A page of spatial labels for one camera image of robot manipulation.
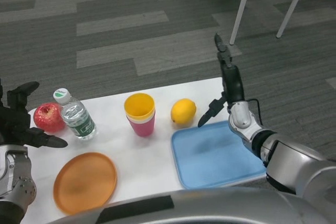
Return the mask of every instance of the black stripe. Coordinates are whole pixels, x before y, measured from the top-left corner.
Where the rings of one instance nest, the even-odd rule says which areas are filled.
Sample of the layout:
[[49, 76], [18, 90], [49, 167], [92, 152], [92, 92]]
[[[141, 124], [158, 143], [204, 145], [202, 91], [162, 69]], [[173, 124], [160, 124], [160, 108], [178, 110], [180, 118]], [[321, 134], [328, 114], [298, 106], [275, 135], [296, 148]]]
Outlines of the black stripe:
[[96, 224], [102, 224], [112, 220], [149, 214], [151, 212], [172, 208], [174, 208], [174, 203], [171, 196], [140, 200], [119, 206], [105, 208], [100, 213]]

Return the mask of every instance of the yellow cup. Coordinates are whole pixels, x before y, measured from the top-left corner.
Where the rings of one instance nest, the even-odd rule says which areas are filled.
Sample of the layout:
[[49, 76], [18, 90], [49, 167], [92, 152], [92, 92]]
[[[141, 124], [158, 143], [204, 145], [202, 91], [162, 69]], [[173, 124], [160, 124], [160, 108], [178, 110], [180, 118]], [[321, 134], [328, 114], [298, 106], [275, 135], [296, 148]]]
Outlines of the yellow cup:
[[126, 115], [133, 120], [146, 120], [155, 112], [154, 99], [144, 93], [133, 94], [124, 104]]

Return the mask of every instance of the gray carpet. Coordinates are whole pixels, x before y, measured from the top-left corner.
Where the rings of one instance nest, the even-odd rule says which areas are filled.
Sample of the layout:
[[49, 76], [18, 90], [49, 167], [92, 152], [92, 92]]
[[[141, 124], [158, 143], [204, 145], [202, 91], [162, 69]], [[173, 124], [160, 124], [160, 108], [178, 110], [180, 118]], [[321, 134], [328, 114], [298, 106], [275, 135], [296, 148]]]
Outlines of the gray carpet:
[[[0, 0], [4, 90], [39, 81], [31, 109], [59, 87], [88, 99], [218, 77], [213, 35], [228, 42], [239, 2]], [[234, 63], [268, 127], [335, 158], [336, 2], [300, 0], [276, 39], [290, 2], [248, 0]]]

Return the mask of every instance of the blue tray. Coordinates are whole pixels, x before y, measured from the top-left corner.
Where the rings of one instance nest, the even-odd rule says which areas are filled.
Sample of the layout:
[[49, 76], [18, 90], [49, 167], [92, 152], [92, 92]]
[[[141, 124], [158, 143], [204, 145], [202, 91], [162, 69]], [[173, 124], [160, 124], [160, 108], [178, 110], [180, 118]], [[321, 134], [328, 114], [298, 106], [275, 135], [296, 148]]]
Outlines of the blue tray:
[[266, 175], [262, 161], [231, 132], [227, 121], [175, 132], [172, 149], [187, 189], [236, 185]]

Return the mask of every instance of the lemon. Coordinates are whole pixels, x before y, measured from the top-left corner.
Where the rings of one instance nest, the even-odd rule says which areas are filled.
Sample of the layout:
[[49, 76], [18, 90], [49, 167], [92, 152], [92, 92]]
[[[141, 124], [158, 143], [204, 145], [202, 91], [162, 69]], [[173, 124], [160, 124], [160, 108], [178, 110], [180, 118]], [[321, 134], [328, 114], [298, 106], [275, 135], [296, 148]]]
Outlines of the lemon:
[[174, 123], [186, 124], [193, 119], [195, 113], [195, 103], [190, 99], [181, 99], [173, 105], [171, 118]]

